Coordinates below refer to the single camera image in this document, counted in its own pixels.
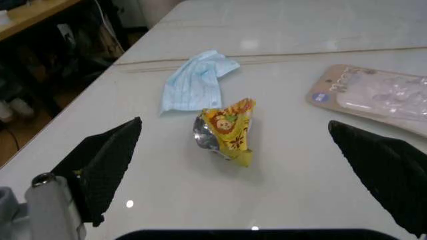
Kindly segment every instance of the shoe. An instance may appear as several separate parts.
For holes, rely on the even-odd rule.
[[[14,112],[11,110],[9,105],[4,101],[0,101],[0,121],[7,124],[12,122],[13,119]]]
[[[10,103],[10,107],[19,115],[24,118],[34,117],[34,109],[32,109],[24,100],[21,98],[15,98]]]

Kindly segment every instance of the crumpled snack wrapper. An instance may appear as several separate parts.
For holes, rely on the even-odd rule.
[[[256,104],[255,100],[245,98],[226,109],[203,109],[193,128],[199,147],[249,167],[252,151],[248,146],[248,133]]]

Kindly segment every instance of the blue face mask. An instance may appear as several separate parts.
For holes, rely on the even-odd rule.
[[[222,108],[218,78],[239,67],[215,50],[191,58],[167,80],[161,113]]]

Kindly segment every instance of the table surface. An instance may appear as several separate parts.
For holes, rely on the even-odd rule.
[[[330,19],[335,17],[332,10],[344,11],[336,8],[338,2],[346,4],[345,12],[353,19],[342,18],[339,30],[337,24],[326,24],[334,22]],[[378,8],[368,7],[369,13],[382,9],[382,5],[393,16],[401,14],[392,25],[399,26],[397,21],[401,21],[402,26],[411,29],[410,21],[414,20],[420,28],[417,24],[425,22],[425,16],[417,14],[420,4],[424,4],[421,1],[375,3]],[[105,213],[105,222],[98,228],[86,225],[87,239],[114,239],[143,229],[253,226],[369,229],[402,240],[416,239],[395,223],[354,174],[333,143],[328,122],[337,120],[399,138],[423,152],[427,152],[425,138],[317,108],[305,101],[310,88],[334,64],[427,76],[427,49],[419,48],[425,37],[394,42],[394,48],[405,50],[339,53],[339,50],[380,47],[377,44],[383,38],[368,33],[381,27],[374,23],[384,23],[387,28],[386,23],[391,21],[386,14],[378,14],[379,19],[371,16],[373,25],[369,25],[365,21],[367,16],[362,14],[366,9],[362,11],[354,4],[333,0],[263,0],[262,4],[254,0],[205,0],[180,4],[0,170],[0,185],[12,187],[23,202],[32,178],[54,168],[85,137],[141,116],[142,134],[129,169]],[[273,14],[267,14],[273,11],[282,16],[277,5],[290,14],[286,16],[289,22],[309,11],[315,16],[315,20],[310,20],[312,24],[325,23],[325,26],[308,33],[298,30],[297,25],[288,25],[277,30],[281,38],[277,35],[269,38],[266,35],[281,26],[274,25],[277,19]],[[253,21],[251,31],[245,29],[251,25],[247,21]],[[223,26],[213,26],[215,22]],[[346,25],[352,29],[347,34]],[[222,35],[224,31],[232,35]],[[311,35],[312,43],[327,42],[337,37],[331,33],[339,33],[343,39],[358,34],[366,38],[338,44],[340,47],[333,50],[337,53],[328,54],[312,54],[329,51],[328,44],[293,48],[292,43],[281,42],[284,36],[297,41],[304,34]],[[391,29],[383,33],[393,41]],[[402,33],[396,29],[394,34],[400,39]],[[254,160],[249,168],[238,167],[197,146],[192,128],[198,113],[159,116],[167,78],[188,57],[207,49],[218,49],[241,64],[240,69],[220,80],[224,105],[246,97],[257,100],[249,135]],[[132,208],[127,208],[128,201],[134,202]]]
[[[8,11],[10,23],[0,25],[0,41],[3,41],[83,0],[32,0]]]

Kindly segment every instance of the cable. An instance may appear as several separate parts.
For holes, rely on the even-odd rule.
[[[108,33],[111,35],[111,37],[115,40],[115,42],[117,43],[117,45],[120,47],[121,51],[124,53],[125,50],[123,49],[122,45],[120,44],[119,40],[117,39],[116,35],[113,33],[113,31],[110,29],[110,27],[108,26],[106,19],[104,18],[104,13],[103,13],[103,9],[101,8],[100,3],[98,2],[98,0],[95,0],[96,6],[99,9],[99,13],[101,14],[101,19],[102,22],[105,26],[105,28],[107,29]]]
[[[16,151],[19,152],[21,148],[20,148],[20,144],[18,142],[17,136],[7,127],[5,127],[4,130],[6,130],[6,132],[8,132],[12,136],[13,140],[15,141]]]

